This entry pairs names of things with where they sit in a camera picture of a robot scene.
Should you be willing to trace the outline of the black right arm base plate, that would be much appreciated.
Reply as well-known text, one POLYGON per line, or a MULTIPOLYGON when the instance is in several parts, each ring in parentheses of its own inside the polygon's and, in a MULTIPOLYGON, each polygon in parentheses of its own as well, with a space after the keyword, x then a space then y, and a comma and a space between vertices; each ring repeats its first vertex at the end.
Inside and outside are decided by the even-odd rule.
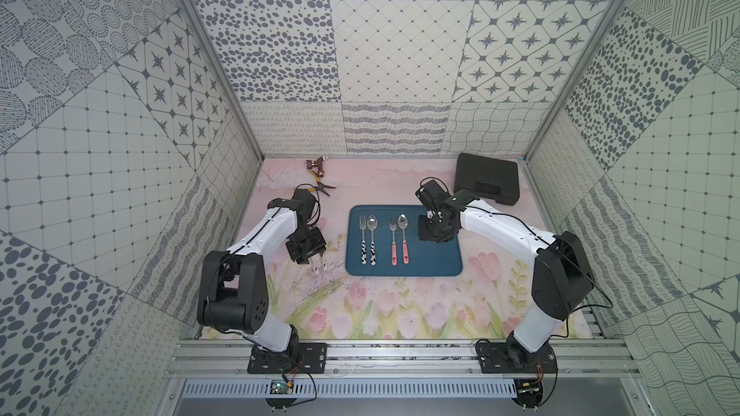
POLYGON ((474 350, 483 374, 556 374, 557 358, 549 342, 537 352, 528 352, 516 341, 491 342, 480 339, 474 350))

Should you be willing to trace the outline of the black plastic tool case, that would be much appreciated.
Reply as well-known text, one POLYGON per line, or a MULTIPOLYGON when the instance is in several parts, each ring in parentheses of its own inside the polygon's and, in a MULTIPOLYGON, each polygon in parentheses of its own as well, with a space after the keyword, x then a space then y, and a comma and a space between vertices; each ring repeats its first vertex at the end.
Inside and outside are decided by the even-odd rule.
POLYGON ((499 204, 520 200, 520 176, 515 162, 461 153, 456 164, 454 192, 472 192, 499 204))

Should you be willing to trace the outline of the aluminium mounting rail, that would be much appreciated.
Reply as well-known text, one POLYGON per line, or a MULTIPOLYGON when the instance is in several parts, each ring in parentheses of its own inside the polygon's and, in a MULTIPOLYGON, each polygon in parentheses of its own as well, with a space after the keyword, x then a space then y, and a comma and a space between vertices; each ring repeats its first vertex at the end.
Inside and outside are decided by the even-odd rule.
MULTIPOLYGON (((463 377, 479 375, 473 340, 349 341, 328 343, 323 377, 463 377)), ((621 340, 552 340, 561 377, 637 377, 621 340)), ((166 377, 237 377, 248 372, 252 345, 236 340, 184 340, 166 377)))

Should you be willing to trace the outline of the yellow black pliers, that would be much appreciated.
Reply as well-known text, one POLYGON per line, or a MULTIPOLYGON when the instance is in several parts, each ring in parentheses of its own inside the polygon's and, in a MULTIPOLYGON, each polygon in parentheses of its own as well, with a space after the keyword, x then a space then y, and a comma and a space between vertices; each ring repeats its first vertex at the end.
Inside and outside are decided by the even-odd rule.
POLYGON ((312 187, 312 190, 325 196, 330 196, 329 190, 335 190, 335 187, 325 184, 320 174, 316 173, 316 171, 310 171, 310 173, 315 179, 315 185, 312 187))

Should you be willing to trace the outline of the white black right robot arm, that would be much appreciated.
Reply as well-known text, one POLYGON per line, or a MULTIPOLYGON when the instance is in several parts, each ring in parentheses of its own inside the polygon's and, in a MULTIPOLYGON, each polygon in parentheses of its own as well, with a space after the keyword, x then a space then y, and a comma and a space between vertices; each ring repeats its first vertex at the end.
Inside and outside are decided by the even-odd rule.
POLYGON ((452 194, 435 177, 423 179, 415 195, 426 209, 419 219, 421 240, 447 243, 465 230, 508 250, 533 271, 532 304, 507 338, 511 356, 535 356, 594 290, 593 271, 576 235, 526 225, 467 190, 452 194))

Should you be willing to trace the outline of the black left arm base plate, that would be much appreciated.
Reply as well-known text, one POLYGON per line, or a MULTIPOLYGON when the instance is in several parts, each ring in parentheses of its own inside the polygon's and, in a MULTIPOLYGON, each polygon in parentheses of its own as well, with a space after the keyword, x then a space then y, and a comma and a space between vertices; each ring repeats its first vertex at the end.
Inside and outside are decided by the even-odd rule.
POLYGON ((250 375, 287 375, 299 373, 323 374, 327 360, 328 344, 320 342, 291 342, 286 352, 272 352, 253 347, 248 373, 250 375))

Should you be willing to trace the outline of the cow pattern spoon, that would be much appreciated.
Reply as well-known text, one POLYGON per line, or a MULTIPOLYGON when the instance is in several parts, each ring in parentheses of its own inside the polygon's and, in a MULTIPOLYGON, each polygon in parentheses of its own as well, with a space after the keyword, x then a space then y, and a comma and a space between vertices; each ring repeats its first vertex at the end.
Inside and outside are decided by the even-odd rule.
POLYGON ((377 250, 375 241, 375 232, 378 228, 378 219, 375 215, 370 215, 367 219, 367 227, 370 231, 370 264, 375 266, 377 264, 377 250))

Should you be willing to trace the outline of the pink strawberry fork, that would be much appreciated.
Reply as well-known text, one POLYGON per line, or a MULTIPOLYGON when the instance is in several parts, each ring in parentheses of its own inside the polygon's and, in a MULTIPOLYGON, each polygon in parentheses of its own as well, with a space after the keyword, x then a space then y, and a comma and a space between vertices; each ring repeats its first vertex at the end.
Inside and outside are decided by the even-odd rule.
POLYGON ((393 267, 396 267, 398 265, 398 254, 397 254, 397 244, 396 244, 397 221, 394 218, 390 219, 389 228, 391 231, 391 264, 393 267))

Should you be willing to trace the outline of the pink strawberry spoon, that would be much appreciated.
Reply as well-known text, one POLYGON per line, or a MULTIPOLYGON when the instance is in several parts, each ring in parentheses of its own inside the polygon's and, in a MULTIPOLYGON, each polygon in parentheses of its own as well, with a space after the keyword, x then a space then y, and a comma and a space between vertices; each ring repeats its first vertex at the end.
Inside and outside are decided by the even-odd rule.
POLYGON ((398 217, 397 223, 398 223, 399 228, 402 230, 403 262, 405 265, 408 265, 408 263, 410 263, 410 256, 409 256, 409 250, 408 250, 406 230, 409 225, 409 220, 405 214, 401 214, 398 217))

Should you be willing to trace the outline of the right small controller board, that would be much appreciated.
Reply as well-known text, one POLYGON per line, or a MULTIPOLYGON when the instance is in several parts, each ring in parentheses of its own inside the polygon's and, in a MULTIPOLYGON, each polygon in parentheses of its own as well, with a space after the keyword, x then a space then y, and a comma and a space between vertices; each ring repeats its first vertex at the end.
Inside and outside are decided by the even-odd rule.
POLYGON ((515 379, 516 397, 513 401, 521 408, 538 408, 543 400, 543 383, 537 379, 515 379))

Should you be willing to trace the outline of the cow pattern fork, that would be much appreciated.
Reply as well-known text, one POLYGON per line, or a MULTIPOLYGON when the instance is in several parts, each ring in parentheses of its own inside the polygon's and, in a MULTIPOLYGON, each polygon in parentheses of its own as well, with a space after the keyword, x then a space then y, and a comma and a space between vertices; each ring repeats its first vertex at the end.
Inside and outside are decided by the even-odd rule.
POLYGON ((362 265, 367 264, 367 246, 365 233, 367 229, 367 219, 364 215, 360 215, 360 263, 362 265))

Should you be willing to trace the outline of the small controller board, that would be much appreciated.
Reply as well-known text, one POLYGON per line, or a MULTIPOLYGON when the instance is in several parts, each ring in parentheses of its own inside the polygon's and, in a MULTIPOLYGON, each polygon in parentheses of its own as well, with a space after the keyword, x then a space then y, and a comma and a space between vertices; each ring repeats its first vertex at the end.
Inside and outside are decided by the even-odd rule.
POLYGON ((277 379, 271 381, 265 402, 273 409, 290 408, 296 402, 293 383, 291 381, 278 381, 277 379))
POLYGON ((515 379, 516 397, 513 401, 521 408, 538 408, 543 400, 543 383, 537 379, 515 379))

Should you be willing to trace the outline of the teal plastic tray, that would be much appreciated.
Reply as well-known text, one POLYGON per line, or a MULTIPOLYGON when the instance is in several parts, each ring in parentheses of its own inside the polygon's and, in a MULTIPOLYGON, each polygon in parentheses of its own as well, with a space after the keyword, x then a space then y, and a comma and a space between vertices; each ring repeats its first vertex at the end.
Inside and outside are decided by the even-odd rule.
POLYGON ((418 239, 417 219, 426 215, 421 205, 357 205, 349 213, 349 226, 346 246, 345 268, 353 277, 457 277, 463 271, 462 252, 459 241, 448 243, 423 242, 418 239), (403 262, 402 230, 397 223, 396 244, 398 265, 391 264, 391 218, 396 221, 401 214, 409 220, 406 230, 410 263, 403 262), (360 263, 360 215, 366 219, 375 215, 378 228, 375 232, 377 264, 370 264, 370 238, 367 227, 365 233, 367 264, 360 263))

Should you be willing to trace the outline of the red pruning shears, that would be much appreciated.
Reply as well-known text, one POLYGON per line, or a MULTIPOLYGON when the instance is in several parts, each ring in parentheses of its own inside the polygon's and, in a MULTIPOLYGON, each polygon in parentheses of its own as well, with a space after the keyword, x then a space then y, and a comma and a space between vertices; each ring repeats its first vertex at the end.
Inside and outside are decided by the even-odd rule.
POLYGON ((304 162, 304 165, 306 166, 306 169, 314 173, 318 177, 324 177, 325 171, 324 171, 324 162, 327 160, 327 157, 321 156, 315 160, 306 160, 304 162))

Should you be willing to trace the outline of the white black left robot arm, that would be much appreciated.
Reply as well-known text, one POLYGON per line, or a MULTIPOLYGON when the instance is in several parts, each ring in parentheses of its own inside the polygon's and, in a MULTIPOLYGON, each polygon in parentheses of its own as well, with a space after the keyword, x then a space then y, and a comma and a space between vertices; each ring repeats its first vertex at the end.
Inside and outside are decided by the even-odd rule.
POLYGON ((209 252, 202 262, 197 321, 223 334, 236 333, 252 344, 289 360, 299 353, 292 325, 270 312, 267 266, 281 246, 290 259, 306 265, 326 251, 317 225, 320 204, 307 188, 292 198, 276 198, 247 236, 226 250, 209 252))

